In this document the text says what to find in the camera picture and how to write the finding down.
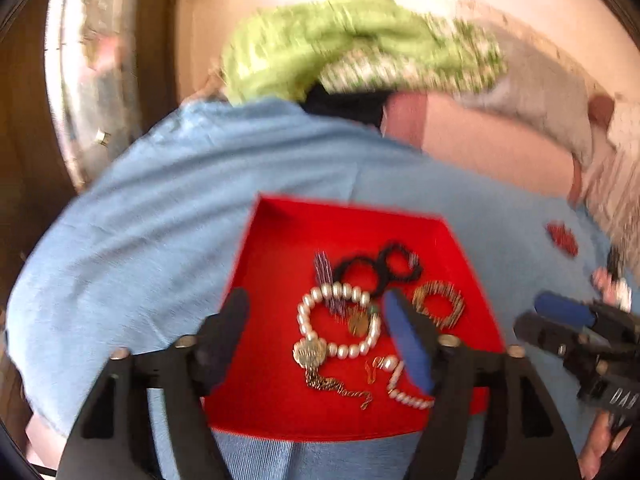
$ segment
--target green patterned cloth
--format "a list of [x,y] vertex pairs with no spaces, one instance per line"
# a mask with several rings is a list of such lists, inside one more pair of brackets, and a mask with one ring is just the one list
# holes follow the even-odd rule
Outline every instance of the green patterned cloth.
[[482,28],[421,15],[394,0],[326,0],[245,20],[222,53],[234,103],[303,101],[320,79],[329,92],[375,89],[481,91],[506,66]]

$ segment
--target blue bedsheet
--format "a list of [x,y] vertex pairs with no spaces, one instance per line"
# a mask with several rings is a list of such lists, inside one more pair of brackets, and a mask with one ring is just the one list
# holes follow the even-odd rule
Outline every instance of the blue bedsheet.
[[[589,276],[609,249],[586,213],[565,200],[435,162],[366,127],[273,99],[237,108],[194,103],[70,204],[28,259],[7,322],[9,352],[34,410],[68,434],[114,348],[164,348],[215,313],[260,191],[443,215],[509,343],[514,318],[540,290],[594,297]],[[575,260],[548,240],[551,220],[574,231]],[[581,446],[593,412],[575,400],[577,384],[558,359],[529,355]],[[174,479],[162,402],[151,397],[163,473]],[[463,477],[471,476],[480,435],[475,418]],[[234,478],[251,480],[402,478],[417,443],[415,434],[309,445],[216,437]]]

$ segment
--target red tray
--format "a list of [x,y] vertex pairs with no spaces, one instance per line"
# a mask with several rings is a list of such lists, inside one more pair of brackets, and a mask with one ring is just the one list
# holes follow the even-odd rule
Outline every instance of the red tray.
[[[250,318],[225,383],[205,399],[212,428],[298,442],[365,440],[422,430],[428,411],[389,399],[389,374],[379,372],[376,383],[367,384],[365,360],[397,354],[384,329],[366,357],[330,358],[319,369],[322,376],[344,381],[349,390],[371,391],[374,400],[366,410],[360,409],[359,399],[306,386],[304,370],[292,357],[293,345],[301,338],[296,320],[298,303],[315,285],[315,252],[326,251],[335,263],[350,254],[377,254],[390,240],[402,242],[418,254],[424,267],[419,283],[445,280],[464,295],[466,309],[451,333],[472,348],[503,350],[491,309],[442,219],[263,196],[255,207],[230,282],[231,288],[242,286],[249,293]],[[372,290],[375,276],[357,266],[345,281]],[[419,283],[402,289],[412,297]],[[446,301],[436,297],[429,308],[436,314],[450,312]],[[312,311],[311,321],[320,337],[338,344],[359,342],[322,306]],[[398,387],[420,395],[406,373]],[[471,412],[484,411],[486,401],[486,391],[477,388]]]

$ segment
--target black hair tie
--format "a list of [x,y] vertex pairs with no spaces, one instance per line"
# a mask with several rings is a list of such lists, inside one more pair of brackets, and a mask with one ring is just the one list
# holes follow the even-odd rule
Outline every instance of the black hair tie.
[[[405,274],[404,276],[393,272],[387,262],[389,256],[391,256],[391,254],[394,252],[402,254],[402,256],[404,256],[406,259],[407,265],[409,266],[410,272]],[[391,242],[380,251],[380,254],[378,255],[378,266],[381,268],[384,267],[386,269],[390,281],[400,283],[408,283],[418,280],[423,271],[420,260],[418,259],[418,255],[413,251],[407,249],[400,242]]]
[[385,291],[386,286],[389,284],[389,269],[386,266],[386,263],[380,264],[380,258],[377,260],[371,258],[370,256],[365,256],[364,254],[358,254],[353,258],[347,258],[341,261],[334,268],[334,281],[343,283],[344,275],[347,273],[349,267],[353,264],[365,264],[373,269],[378,277],[378,285],[375,290],[371,292],[372,298],[379,298],[382,296],[382,293]]

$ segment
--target pearl bracelet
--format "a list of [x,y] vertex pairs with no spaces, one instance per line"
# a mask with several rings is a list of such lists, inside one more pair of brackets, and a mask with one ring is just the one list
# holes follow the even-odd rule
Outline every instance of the pearl bracelet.
[[[369,306],[371,296],[368,292],[363,292],[359,286],[352,287],[349,283],[323,283],[321,286],[315,286],[309,294],[302,297],[302,302],[298,305],[298,325],[300,333],[307,340],[312,341],[318,339],[318,334],[314,331],[309,321],[311,311],[318,303],[322,303],[329,298],[344,299],[355,303],[360,309]],[[382,330],[382,320],[378,314],[372,314],[369,322],[369,331],[367,337],[359,344],[338,345],[336,343],[328,343],[326,352],[329,357],[338,357],[338,359],[346,359],[347,357],[355,359],[359,355],[367,355],[369,350],[376,346],[378,338]]]
[[433,407],[433,400],[420,399],[419,397],[412,397],[401,390],[396,388],[400,375],[404,370],[404,361],[398,361],[395,355],[389,355],[387,357],[376,357],[373,359],[374,372],[370,375],[367,382],[373,384],[376,381],[375,369],[384,370],[385,372],[393,372],[389,382],[386,386],[386,392],[391,399],[395,399],[397,402],[409,406],[411,408],[417,408],[418,410],[426,410]]

